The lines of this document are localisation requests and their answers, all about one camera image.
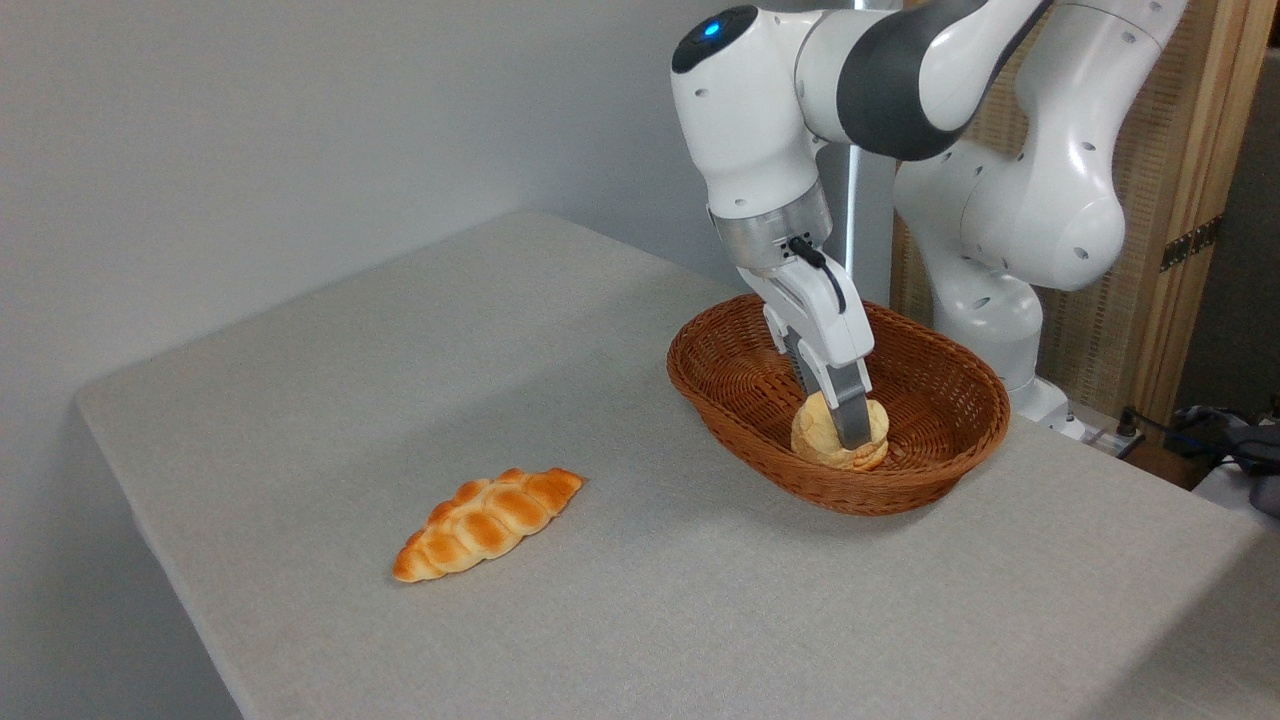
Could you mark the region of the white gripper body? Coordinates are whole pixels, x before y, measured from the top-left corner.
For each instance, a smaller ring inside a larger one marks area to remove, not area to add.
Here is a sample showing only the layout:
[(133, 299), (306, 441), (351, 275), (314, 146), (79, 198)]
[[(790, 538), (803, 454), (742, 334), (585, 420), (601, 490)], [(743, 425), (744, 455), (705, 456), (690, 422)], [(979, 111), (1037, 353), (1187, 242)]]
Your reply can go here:
[(764, 302), (765, 324), (778, 351), (795, 331), (819, 366), (842, 366), (868, 356), (876, 340), (864, 305), (849, 274), (828, 261), (813, 266), (792, 260), (781, 266), (739, 274)]

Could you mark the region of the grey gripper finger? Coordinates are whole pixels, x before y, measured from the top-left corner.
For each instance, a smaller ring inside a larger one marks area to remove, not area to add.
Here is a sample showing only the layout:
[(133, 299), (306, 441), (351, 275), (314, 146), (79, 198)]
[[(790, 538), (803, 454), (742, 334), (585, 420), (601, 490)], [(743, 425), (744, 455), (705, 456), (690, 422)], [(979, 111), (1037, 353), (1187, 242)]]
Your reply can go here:
[(813, 393), (812, 373), (803, 360), (799, 350), (800, 336), (795, 331), (788, 331), (783, 338), (783, 354), (787, 357), (792, 374), (805, 396)]
[(865, 363), (859, 359), (842, 366), (824, 365), (818, 379), (841, 445), (856, 450), (872, 442)]

